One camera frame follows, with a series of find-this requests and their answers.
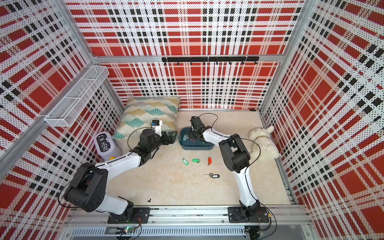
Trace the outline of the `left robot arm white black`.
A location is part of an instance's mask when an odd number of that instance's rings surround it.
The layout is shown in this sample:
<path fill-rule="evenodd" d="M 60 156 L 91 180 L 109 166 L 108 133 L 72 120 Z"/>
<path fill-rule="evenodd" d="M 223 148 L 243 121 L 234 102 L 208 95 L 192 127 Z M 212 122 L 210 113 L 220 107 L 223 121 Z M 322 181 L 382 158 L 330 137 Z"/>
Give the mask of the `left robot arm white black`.
<path fill-rule="evenodd" d="M 106 193 L 110 180 L 151 160 L 163 145 L 175 143 L 177 131 L 161 132 L 146 128 L 140 141 L 128 154 L 102 164 L 82 164 L 73 180 L 68 184 L 64 200 L 88 213 L 107 212 L 119 221 L 129 221 L 134 217 L 134 204 L 120 197 Z"/>

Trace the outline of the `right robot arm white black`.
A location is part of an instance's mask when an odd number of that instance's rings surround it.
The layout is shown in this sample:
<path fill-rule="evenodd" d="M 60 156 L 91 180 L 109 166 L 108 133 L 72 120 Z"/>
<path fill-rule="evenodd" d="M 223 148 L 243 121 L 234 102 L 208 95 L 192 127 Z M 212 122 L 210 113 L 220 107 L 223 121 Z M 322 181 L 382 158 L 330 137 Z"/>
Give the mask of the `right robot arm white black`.
<path fill-rule="evenodd" d="M 227 169 L 233 173 L 239 194 L 241 220 L 255 220 L 263 212 L 260 201 L 254 192 L 250 177 L 250 153 L 238 134 L 225 135 L 216 132 L 213 127 L 205 126 L 200 117 L 191 117 L 191 130 L 189 137 L 211 143 L 220 148 L 222 158 Z"/>

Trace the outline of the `black tag key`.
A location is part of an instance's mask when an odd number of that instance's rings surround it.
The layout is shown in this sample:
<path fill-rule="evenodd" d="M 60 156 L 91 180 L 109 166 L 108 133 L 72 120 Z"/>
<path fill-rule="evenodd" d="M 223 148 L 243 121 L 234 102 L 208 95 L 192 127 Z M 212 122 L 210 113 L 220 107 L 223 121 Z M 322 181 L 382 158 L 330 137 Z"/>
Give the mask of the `black tag key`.
<path fill-rule="evenodd" d="M 205 176 L 209 176 L 209 177 L 212 178 L 212 179 L 218 179 L 218 178 L 220 178 L 220 175 L 219 175 L 219 174 L 213 174 L 213 173 L 205 174 Z"/>

